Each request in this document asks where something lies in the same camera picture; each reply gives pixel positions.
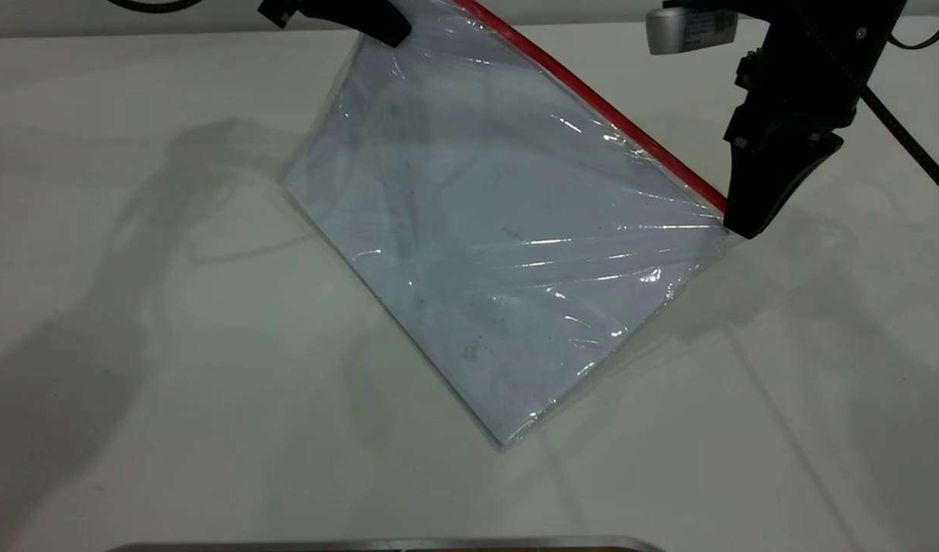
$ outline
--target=red zipper seal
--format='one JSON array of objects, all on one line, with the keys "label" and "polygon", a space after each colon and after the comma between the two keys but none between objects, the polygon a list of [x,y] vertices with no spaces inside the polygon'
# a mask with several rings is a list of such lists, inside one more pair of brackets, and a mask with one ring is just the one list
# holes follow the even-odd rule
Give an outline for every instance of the red zipper seal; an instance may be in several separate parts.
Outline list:
[{"label": "red zipper seal", "polygon": [[708,184],[707,181],[704,181],[697,172],[692,171],[690,167],[687,167],[681,160],[674,157],[673,154],[667,151],[661,144],[656,143],[656,140],[643,132],[643,129],[636,126],[630,119],[627,119],[626,115],[620,113],[619,109],[612,107],[612,104],[607,102],[605,98],[600,97],[588,84],[583,83],[581,78],[578,78],[574,73],[568,71],[568,67],[561,65],[560,61],[551,57],[549,53],[540,49],[540,46],[531,42],[530,39],[520,34],[520,32],[508,25],[506,21],[501,20],[501,18],[497,17],[492,11],[481,6],[476,0],[455,0],[455,3],[462,6],[465,11],[473,14],[473,17],[478,18],[483,25],[498,32],[500,36],[503,36],[503,38],[516,46],[517,49],[537,62],[543,69],[547,70],[547,73],[553,74],[557,80],[564,83],[565,87],[571,88],[571,91],[582,98],[585,104],[592,106],[593,109],[609,120],[610,123],[616,125],[617,129],[622,130],[626,136],[629,136],[630,139],[636,141],[640,146],[643,146],[643,149],[647,150],[647,153],[650,153],[652,157],[661,162],[661,164],[675,174],[677,178],[682,179],[684,184],[690,186],[698,195],[707,200],[708,203],[711,203],[711,206],[724,213],[725,207],[728,206],[728,200],[725,199],[724,195],[721,195],[721,192],[714,189],[714,187]]}]

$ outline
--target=white tabletop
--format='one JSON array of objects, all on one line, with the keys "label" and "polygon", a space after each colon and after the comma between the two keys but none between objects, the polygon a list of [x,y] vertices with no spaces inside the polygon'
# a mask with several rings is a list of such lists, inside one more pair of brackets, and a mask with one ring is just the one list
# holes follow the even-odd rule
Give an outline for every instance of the white tabletop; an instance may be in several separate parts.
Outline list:
[{"label": "white tabletop", "polygon": [[[665,58],[639,24],[525,32],[724,189],[765,28]],[[939,550],[939,192],[871,113],[500,454],[277,184],[353,36],[0,41],[0,551]],[[872,84],[939,159],[939,45]]]}]

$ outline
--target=ziplock bag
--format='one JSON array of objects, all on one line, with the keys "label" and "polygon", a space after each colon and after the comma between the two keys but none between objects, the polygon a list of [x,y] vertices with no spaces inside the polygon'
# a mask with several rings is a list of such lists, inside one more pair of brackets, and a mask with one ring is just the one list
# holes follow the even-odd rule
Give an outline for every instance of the ziplock bag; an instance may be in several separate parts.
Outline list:
[{"label": "ziplock bag", "polygon": [[472,0],[395,4],[286,186],[505,446],[717,254],[724,198]]}]

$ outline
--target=transparent plastic bag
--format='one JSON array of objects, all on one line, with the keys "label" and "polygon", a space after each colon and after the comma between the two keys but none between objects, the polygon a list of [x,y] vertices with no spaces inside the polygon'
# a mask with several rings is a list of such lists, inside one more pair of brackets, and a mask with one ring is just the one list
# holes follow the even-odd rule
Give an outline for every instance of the transparent plastic bag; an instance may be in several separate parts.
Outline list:
[{"label": "transparent plastic bag", "polygon": [[472,0],[395,4],[286,185],[505,446],[717,254],[724,198]]}]

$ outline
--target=black cable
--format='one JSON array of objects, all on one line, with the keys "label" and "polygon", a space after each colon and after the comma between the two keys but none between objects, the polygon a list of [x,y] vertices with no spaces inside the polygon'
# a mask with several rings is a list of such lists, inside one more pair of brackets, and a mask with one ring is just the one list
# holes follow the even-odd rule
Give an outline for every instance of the black cable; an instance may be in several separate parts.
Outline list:
[{"label": "black cable", "polygon": [[922,48],[928,48],[929,46],[939,42],[939,29],[936,31],[936,34],[933,34],[927,41],[922,41],[918,44],[903,44],[898,41],[895,36],[889,35],[888,41],[893,45],[898,46],[903,50],[921,50]]},{"label": "black cable", "polygon": [[119,8],[140,12],[143,14],[171,14],[179,10],[195,6],[203,0],[175,0],[172,2],[163,2],[162,4],[148,4],[146,2],[136,2],[136,0],[108,0]]},{"label": "black cable", "polygon": [[809,20],[809,17],[806,17],[806,13],[803,13],[803,8],[799,6],[799,0],[789,0],[789,4],[793,7],[793,11],[798,14],[799,19],[803,22],[803,27],[806,28],[809,35],[813,36],[816,45],[820,46],[820,49],[826,53],[827,58],[830,59],[834,67],[840,69],[840,73],[844,74],[844,77],[854,85],[861,99],[872,109],[872,112],[875,112],[878,121],[883,123],[885,128],[888,129],[888,132],[892,133],[892,136],[895,136],[895,139],[899,141],[901,147],[904,147],[905,150],[908,151],[908,154],[911,155],[911,158],[925,171],[925,174],[928,174],[929,178],[932,178],[932,182],[935,182],[936,186],[939,186],[939,164],[932,159],[931,155],[925,151],[924,147],[920,146],[920,143],[915,140],[911,133],[899,123],[899,120],[896,119],[895,116],[892,115],[892,112],[885,107],[885,104],[876,97],[875,92],[872,92],[868,84],[852,73],[851,70],[844,65],[844,62],[837,57],[837,54],[830,49],[830,46],[824,41],[823,36],[817,31],[816,25]]}]

